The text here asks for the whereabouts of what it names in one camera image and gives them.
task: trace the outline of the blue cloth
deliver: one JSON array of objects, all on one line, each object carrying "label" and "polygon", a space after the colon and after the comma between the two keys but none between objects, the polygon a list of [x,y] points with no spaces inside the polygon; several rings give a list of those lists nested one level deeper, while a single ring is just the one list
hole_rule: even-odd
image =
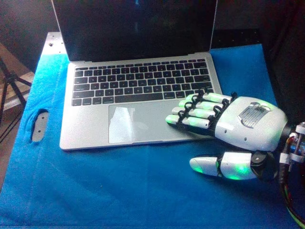
[{"label": "blue cloth", "polygon": [[[262,46],[212,50],[224,94],[276,105]],[[43,55],[0,194],[2,226],[297,228],[276,183],[194,172],[189,160],[230,147],[218,140],[63,152],[59,148],[67,55]],[[31,141],[36,116],[50,116]]]}]

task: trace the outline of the laptop trackpad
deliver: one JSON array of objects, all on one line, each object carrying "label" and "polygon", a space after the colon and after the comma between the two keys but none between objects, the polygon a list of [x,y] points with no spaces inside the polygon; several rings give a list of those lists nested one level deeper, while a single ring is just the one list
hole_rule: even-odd
[{"label": "laptop trackpad", "polygon": [[109,106],[109,143],[170,141],[190,138],[169,126],[165,118],[172,114],[178,100]]}]

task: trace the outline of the silver laptop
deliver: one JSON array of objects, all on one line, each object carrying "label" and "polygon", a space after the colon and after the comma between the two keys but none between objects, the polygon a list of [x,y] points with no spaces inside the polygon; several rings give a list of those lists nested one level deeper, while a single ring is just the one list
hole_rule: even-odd
[{"label": "silver laptop", "polygon": [[52,0],[70,60],[63,150],[202,138],[165,118],[205,87],[216,0]]}]

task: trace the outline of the back of robotic hand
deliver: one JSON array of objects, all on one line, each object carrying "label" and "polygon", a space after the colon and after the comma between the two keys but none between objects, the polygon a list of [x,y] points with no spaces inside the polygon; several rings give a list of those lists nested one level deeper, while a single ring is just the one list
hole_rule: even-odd
[{"label": "back of robotic hand", "polygon": [[[277,175],[273,154],[279,142],[289,137],[287,117],[276,106],[260,99],[215,93],[191,94],[179,102],[166,122],[189,131],[214,136],[242,152],[219,156],[197,156],[190,166],[197,172],[230,179],[274,179]],[[266,167],[271,177],[264,178]]]}]

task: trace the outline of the space bar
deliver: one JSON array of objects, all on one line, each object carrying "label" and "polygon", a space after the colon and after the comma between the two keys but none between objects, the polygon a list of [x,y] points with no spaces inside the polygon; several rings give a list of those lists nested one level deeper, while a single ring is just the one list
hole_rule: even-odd
[{"label": "space bar", "polygon": [[114,98],[116,103],[139,102],[163,99],[162,93],[119,95]]}]

